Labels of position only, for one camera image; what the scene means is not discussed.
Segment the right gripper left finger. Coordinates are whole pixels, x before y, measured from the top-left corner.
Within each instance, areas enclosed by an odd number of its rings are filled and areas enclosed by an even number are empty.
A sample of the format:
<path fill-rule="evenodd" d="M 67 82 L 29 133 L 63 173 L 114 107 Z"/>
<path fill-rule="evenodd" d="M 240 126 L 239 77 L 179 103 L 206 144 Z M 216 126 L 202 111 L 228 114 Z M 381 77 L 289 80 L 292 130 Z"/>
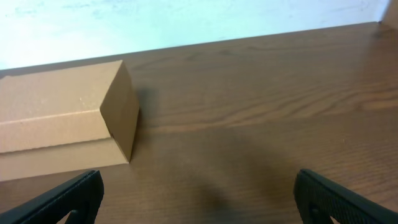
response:
<path fill-rule="evenodd" d="M 104 196 L 98 170 L 89 170 L 1 214 L 1 223 L 94 224 Z"/>

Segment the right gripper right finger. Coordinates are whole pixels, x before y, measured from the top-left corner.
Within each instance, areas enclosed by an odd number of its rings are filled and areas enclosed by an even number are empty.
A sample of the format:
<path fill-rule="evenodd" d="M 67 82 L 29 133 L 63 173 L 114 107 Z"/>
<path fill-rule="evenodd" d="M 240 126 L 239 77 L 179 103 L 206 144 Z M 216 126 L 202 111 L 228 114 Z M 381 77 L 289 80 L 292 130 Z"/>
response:
<path fill-rule="evenodd" d="M 298 172 L 294 199 L 304 223 L 397 223 L 397 213 L 310 169 Z"/>

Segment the cardboard box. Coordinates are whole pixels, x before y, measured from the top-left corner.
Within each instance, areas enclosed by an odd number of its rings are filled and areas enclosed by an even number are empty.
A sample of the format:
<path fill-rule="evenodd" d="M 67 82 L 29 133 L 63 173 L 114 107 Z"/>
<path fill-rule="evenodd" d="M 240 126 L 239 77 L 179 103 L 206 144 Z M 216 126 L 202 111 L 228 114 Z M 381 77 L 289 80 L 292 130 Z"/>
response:
<path fill-rule="evenodd" d="M 139 101 L 123 61 L 1 78 L 1 180 L 127 164 Z"/>

